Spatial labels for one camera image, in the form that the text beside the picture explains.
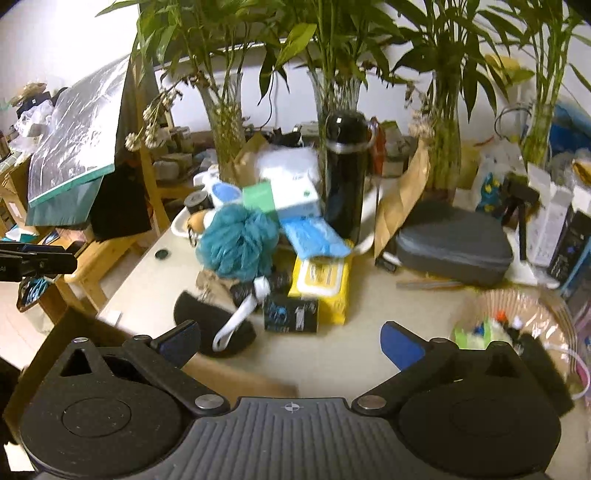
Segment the white blue tube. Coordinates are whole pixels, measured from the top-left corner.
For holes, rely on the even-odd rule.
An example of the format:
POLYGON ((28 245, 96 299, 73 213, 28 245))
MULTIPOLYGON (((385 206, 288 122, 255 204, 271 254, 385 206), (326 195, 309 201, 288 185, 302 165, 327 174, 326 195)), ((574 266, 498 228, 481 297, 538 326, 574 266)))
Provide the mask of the white blue tube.
POLYGON ((242 191, 235 185, 221 180, 217 165, 212 165, 206 171, 195 174, 192 183, 194 187, 204 189, 211 198, 214 208, 242 203, 242 191))

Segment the black small product pack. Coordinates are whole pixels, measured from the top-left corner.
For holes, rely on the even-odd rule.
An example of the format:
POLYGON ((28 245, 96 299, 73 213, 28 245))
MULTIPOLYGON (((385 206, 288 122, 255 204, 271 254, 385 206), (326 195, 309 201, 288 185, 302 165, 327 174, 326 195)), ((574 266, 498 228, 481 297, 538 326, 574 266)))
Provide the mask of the black small product pack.
POLYGON ((264 330, 273 333, 318 332, 318 299, 271 294, 263 302, 264 330))

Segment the glass vase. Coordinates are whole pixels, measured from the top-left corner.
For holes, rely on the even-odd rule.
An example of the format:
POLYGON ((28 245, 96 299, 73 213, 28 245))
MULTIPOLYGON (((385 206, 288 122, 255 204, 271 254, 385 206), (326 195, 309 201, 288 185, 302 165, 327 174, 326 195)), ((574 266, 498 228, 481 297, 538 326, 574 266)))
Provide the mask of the glass vase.
POLYGON ((429 114, 430 176, 427 190, 449 197, 455 192, 461 171, 461 136, 458 119, 458 76, 434 74, 435 94, 429 114))
POLYGON ((214 76, 198 84, 197 90, 211 126, 219 177, 226 183, 238 185, 235 159, 246 142, 242 121, 242 72, 214 76))
POLYGON ((329 114, 337 110, 356 110, 362 81, 359 78, 325 79, 322 70, 308 70, 314 90, 315 109, 318 117, 318 136, 325 139, 325 123, 329 114))

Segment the green bamboo plant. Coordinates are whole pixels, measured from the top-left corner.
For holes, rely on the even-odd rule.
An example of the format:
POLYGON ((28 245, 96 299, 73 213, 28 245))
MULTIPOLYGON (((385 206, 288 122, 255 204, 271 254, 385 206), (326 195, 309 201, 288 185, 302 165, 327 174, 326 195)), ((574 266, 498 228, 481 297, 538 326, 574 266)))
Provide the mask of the green bamboo plant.
POLYGON ((545 78, 561 74, 567 48, 590 20, 584 1, 141 1, 132 57, 139 72, 153 67, 173 84, 143 119, 152 123, 178 98, 181 86, 242 72, 249 51, 263 48, 259 92, 290 62, 322 70, 325 79, 376 76, 404 83, 404 72, 458 76, 459 103, 473 108, 479 93, 490 105, 515 83, 503 53, 529 48, 545 78))

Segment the blue plastic glove pack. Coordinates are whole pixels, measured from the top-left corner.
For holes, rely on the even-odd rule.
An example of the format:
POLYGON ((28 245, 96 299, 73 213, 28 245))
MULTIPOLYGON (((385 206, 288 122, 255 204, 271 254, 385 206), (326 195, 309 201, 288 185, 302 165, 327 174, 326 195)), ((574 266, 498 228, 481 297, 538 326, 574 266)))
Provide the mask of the blue plastic glove pack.
POLYGON ((346 258, 352 252, 349 244, 322 217, 284 219, 280 226, 301 260, 346 258))

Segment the glass vase middle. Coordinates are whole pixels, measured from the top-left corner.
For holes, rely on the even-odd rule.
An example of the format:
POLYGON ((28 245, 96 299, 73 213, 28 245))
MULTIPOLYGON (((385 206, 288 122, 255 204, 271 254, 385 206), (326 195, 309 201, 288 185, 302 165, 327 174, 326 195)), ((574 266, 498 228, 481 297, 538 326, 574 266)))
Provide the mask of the glass vase middle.
POLYGON ((318 136, 325 139, 325 123, 329 114, 337 110, 356 110, 362 81, 359 78, 325 79, 322 70, 308 70, 314 90, 315 109, 318 117, 318 136))

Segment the black round jar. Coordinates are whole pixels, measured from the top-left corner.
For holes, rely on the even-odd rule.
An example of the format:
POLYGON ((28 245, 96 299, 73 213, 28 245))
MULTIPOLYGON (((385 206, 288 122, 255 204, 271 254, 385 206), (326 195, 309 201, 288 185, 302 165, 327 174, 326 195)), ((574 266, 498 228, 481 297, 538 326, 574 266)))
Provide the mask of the black round jar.
POLYGON ((190 215, 204 210, 211 210, 213 203, 206 190, 191 192, 183 201, 184 207, 190 215))

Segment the white oval tray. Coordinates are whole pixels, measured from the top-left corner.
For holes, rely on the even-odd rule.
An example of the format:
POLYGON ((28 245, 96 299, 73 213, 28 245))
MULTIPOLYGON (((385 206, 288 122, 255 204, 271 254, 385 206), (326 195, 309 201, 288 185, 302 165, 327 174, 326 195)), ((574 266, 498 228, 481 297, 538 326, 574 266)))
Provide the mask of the white oval tray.
POLYGON ((186 238, 192 246, 195 246, 197 245, 198 239, 201 234, 197 235, 197 233, 186 231, 185 222, 189 218, 189 216, 189 212, 184 207, 172 221, 170 230, 175 236, 180 238, 186 238))

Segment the glass vase right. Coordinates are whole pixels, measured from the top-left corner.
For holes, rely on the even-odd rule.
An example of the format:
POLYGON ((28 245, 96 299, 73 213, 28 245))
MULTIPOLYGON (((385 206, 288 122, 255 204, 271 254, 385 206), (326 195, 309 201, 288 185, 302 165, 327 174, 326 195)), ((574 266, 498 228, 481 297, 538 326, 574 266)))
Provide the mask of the glass vase right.
POLYGON ((458 76, 434 74, 435 94, 429 114, 430 176, 427 190, 449 197, 455 192, 461 171, 461 136, 458 119, 458 76))

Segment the teal mesh bath loofah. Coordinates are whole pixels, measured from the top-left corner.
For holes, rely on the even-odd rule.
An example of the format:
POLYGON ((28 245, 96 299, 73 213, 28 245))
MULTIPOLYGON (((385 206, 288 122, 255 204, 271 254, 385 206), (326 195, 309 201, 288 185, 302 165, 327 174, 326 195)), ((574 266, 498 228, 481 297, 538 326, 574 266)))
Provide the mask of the teal mesh bath loofah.
POLYGON ((229 204, 216 211, 197 242, 195 255, 218 277, 250 281, 273 271, 279 239, 279 225, 266 213, 229 204))

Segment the teal board in plastic wrap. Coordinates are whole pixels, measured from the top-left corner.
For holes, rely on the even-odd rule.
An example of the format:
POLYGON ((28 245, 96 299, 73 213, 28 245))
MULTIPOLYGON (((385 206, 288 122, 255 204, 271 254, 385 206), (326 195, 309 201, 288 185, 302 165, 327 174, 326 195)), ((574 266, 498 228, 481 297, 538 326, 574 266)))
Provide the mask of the teal board in plastic wrap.
POLYGON ((137 126, 130 58, 114 61, 60 94, 50 133, 28 171, 28 226, 87 221, 124 137, 137 126))

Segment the glass vase left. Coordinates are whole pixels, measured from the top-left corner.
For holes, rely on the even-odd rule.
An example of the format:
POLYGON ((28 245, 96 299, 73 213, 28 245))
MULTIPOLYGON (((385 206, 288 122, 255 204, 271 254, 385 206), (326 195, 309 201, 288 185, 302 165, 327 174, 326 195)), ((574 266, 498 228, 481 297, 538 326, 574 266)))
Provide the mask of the glass vase left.
POLYGON ((211 126, 219 177, 226 183, 238 185, 235 159, 246 142, 242 121, 242 72, 214 76, 198 84, 197 90, 211 126))

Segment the tan plush keychain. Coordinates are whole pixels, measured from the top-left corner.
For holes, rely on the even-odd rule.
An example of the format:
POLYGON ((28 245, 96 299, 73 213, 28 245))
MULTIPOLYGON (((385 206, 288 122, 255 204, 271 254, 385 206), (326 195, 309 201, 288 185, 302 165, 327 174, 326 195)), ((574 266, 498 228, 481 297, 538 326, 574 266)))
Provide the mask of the tan plush keychain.
POLYGON ((207 213, 207 210, 201 210, 191 214, 185 222, 186 231, 197 233, 197 235, 204 233, 204 218, 207 213))

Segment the cardboard box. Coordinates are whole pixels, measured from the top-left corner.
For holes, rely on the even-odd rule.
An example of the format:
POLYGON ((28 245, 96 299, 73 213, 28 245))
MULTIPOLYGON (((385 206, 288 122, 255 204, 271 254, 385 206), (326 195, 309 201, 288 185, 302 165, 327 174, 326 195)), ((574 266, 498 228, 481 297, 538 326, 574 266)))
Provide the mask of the cardboard box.
MULTIPOLYGON (((18 373, 1 373, 1 431, 11 440, 20 440, 18 430, 24 411, 49 370, 71 341, 79 336, 88 338, 101 350, 105 362, 116 377, 140 383, 145 381, 137 369, 116 351, 124 341, 131 338, 129 333, 76 310, 69 310, 34 353, 27 357, 18 373)), ((240 397, 298 396, 294 383, 249 373, 200 354, 194 355, 182 367, 182 371, 224 396, 231 404, 235 404, 240 397)))

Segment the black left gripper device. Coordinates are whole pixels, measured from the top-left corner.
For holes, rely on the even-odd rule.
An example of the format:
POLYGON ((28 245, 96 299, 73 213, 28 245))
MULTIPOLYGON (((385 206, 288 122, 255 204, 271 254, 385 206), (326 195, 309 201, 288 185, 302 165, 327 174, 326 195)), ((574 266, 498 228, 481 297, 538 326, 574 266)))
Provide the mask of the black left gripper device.
POLYGON ((1 282, 71 274, 77 269, 76 257, 60 246, 2 241, 0 254, 1 282))

